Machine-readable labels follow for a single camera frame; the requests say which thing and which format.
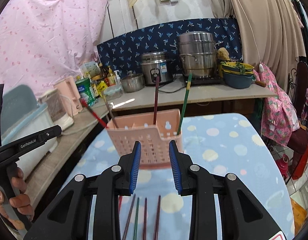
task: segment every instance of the green can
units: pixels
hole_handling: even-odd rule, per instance
[[[84,78],[82,80],[76,81],[75,84],[79,94],[81,95],[81,98],[84,99],[89,106],[92,106],[95,103],[95,94],[90,84],[90,79]]]

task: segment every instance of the red bottle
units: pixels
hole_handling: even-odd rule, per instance
[[[282,176],[284,179],[286,179],[288,177],[288,162],[290,161],[290,159],[288,158],[288,156],[286,154],[283,154],[283,157],[280,158],[279,160],[276,160],[276,165],[279,169],[279,171],[281,172]]]

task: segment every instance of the human hand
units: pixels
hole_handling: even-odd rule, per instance
[[[34,209],[30,205],[30,199],[29,196],[26,194],[23,194],[26,191],[27,185],[25,181],[23,180],[24,173],[20,168],[17,168],[17,178],[12,177],[11,183],[13,187],[16,187],[20,190],[20,194],[14,198],[10,198],[9,203],[12,207],[17,208],[18,212],[23,215],[29,215],[30,221],[32,221],[34,217]],[[20,220],[13,220],[8,217],[6,211],[4,210],[2,203],[4,202],[4,195],[0,191],[0,213],[3,217],[8,219],[9,222],[13,224],[13,226],[17,229],[23,229],[23,223]]]

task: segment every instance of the chopstick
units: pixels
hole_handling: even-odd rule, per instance
[[[156,117],[157,117],[158,85],[159,85],[159,76],[156,77],[156,82],[155,82],[154,122],[153,122],[154,125],[156,125]]]
[[[183,103],[183,108],[182,108],[182,113],[181,113],[181,118],[180,118],[180,124],[178,125],[177,135],[179,135],[180,132],[181,132],[181,126],[182,126],[182,122],[183,122],[183,119],[184,119],[185,109],[186,109],[186,105],[187,105],[187,99],[189,97],[189,92],[190,92],[190,87],[191,87],[192,75],[193,74],[190,73],[189,78],[187,80],[185,98],[184,98],[184,103]]]
[[[131,203],[130,208],[129,208],[128,217],[127,217],[127,221],[126,221],[122,240],[126,240],[126,237],[127,237],[127,231],[128,231],[128,227],[129,227],[130,217],[131,217],[132,211],[133,211],[135,197],[136,197],[136,195],[133,196],[132,203]]]
[[[118,197],[118,212],[121,211],[121,201],[123,200],[123,197],[122,196],[119,196]]]
[[[139,208],[139,197],[137,198],[137,204],[136,204],[133,240],[137,239],[138,208]]]
[[[157,212],[156,212],[156,220],[155,220],[153,240],[158,240],[158,226],[159,226],[160,210],[161,210],[161,195],[158,196],[158,204],[157,204]]]
[[[147,198],[145,198],[144,205],[144,224],[143,224],[143,238],[142,240],[146,240],[146,220],[147,220]]]
[[[107,124],[99,118],[99,116],[89,107],[84,99],[81,99],[81,104],[86,107],[86,109],[98,120],[98,122],[104,127],[107,128]]]
[[[103,97],[103,99],[104,99],[105,105],[106,105],[106,107],[107,107],[107,110],[108,110],[108,112],[109,112],[109,115],[110,115],[111,118],[113,119],[113,123],[114,123],[115,127],[118,128],[118,125],[117,125],[117,122],[116,122],[116,120],[115,120],[115,117],[114,117],[114,115],[113,115],[113,113],[112,113],[111,108],[110,108],[109,105],[108,105],[107,100],[106,100],[106,96],[105,96],[105,94],[104,94],[103,91],[101,91],[101,93],[102,93],[102,97]]]

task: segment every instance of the bottle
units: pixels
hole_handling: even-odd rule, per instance
[[[100,69],[100,77],[101,77],[101,78],[107,77],[107,75],[105,74],[104,68],[103,68],[103,64],[100,62],[100,63],[98,64],[98,66],[99,66],[99,69]]]
[[[120,85],[121,84],[121,77],[118,74],[119,70],[114,70],[114,72],[115,72],[116,80],[117,80],[116,84]]]
[[[92,80],[92,78],[90,77],[90,73],[89,73],[89,72],[86,72],[86,76],[87,76],[87,78],[89,78],[89,80],[90,80],[90,85],[91,85],[91,87],[92,87],[93,90],[94,90],[95,98],[98,98],[98,97],[99,97],[99,94],[98,94],[98,91],[97,91],[97,87],[96,87],[95,82],[94,82],[94,81]]]
[[[111,66],[108,66],[108,83],[110,86],[116,85],[116,75],[113,73],[113,70],[111,69]]]

